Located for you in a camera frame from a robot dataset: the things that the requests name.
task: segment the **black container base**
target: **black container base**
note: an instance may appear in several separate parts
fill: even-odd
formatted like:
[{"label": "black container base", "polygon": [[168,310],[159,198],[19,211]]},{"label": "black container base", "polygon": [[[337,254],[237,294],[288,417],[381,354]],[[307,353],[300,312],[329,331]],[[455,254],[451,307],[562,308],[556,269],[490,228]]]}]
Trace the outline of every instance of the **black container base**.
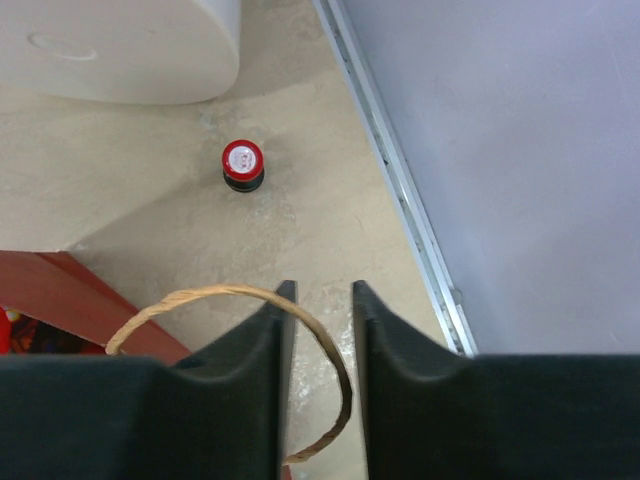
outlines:
[{"label": "black container base", "polygon": [[239,182],[238,180],[234,180],[229,175],[227,175],[227,172],[222,172],[222,174],[227,185],[233,188],[236,192],[240,193],[253,192],[256,188],[262,185],[262,181],[264,180],[264,169],[262,170],[262,172],[260,172],[260,175],[258,175],[253,180],[249,180],[248,182]]}]

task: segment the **rope handle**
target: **rope handle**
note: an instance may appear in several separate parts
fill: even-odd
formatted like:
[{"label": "rope handle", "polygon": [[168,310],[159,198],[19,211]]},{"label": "rope handle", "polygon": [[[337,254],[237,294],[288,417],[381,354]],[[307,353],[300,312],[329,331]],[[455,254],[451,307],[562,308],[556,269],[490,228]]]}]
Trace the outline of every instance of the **rope handle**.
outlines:
[{"label": "rope handle", "polygon": [[305,327],[313,334],[316,341],[324,351],[329,361],[333,364],[338,375],[338,383],[340,384],[340,392],[342,394],[342,405],[340,407],[340,413],[336,419],[333,427],[327,431],[322,437],[320,437],[313,444],[307,448],[300,450],[297,453],[289,455],[284,460],[284,464],[302,463],[309,460],[311,457],[322,451],[328,445],[333,442],[338,435],[344,430],[349,418],[351,417],[351,402],[353,398],[353,390],[351,388],[351,382],[349,380],[349,374],[345,367],[340,351],[336,347],[335,343],[331,339],[331,336],[324,328],[324,326],[309,312],[299,307],[290,300],[264,288],[252,287],[250,285],[227,285],[216,284],[207,287],[193,288],[187,290],[177,290],[164,297],[160,302],[150,307],[144,308],[129,319],[120,329],[111,337],[105,350],[108,355],[117,355],[120,351],[120,346],[125,342],[127,338],[139,327],[148,322],[152,317],[155,317],[161,313],[173,310],[185,303],[193,302],[200,298],[209,297],[213,295],[238,295],[249,296],[259,298],[266,302],[275,305],[276,307],[284,310],[287,313],[297,317]]}]

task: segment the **small red and black container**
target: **small red and black container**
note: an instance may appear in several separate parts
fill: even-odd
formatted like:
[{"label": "small red and black container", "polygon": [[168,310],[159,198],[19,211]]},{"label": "small red and black container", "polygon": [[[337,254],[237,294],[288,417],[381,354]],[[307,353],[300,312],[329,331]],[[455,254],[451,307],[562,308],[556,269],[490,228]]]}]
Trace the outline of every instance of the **small red and black container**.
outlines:
[{"label": "small red and black container", "polygon": [[249,140],[231,142],[222,152],[224,181],[237,192],[248,193],[264,180],[264,158]]}]

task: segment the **concrete floor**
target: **concrete floor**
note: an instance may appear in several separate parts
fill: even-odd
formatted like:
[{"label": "concrete floor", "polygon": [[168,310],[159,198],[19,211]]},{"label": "concrete floor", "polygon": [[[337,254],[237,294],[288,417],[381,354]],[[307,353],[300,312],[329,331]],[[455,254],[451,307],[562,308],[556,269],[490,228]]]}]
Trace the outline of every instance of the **concrete floor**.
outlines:
[{"label": "concrete floor", "polygon": [[[350,282],[443,336],[353,101],[310,0],[246,0],[236,85],[210,102],[137,107],[0,86],[0,248],[69,249],[136,305],[217,282],[299,282],[353,371]],[[265,152],[248,195],[219,156],[243,137]],[[195,349],[257,302],[216,298],[160,317]],[[299,329],[290,451],[334,421],[331,367]],[[299,479],[365,478],[360,422],[294,468]]]}]

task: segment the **white plastic container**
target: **white plastic container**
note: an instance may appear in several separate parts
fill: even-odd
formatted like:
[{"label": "white plastic container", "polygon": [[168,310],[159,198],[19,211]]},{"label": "white plastic container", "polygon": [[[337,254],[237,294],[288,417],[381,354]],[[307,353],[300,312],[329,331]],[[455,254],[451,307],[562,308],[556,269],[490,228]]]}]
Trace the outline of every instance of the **white plastic container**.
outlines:
[{"label": "white plastic container", "polygon": [[0,82],[139,104],[206,100],[239,69],[240,0],[3,0]]}]

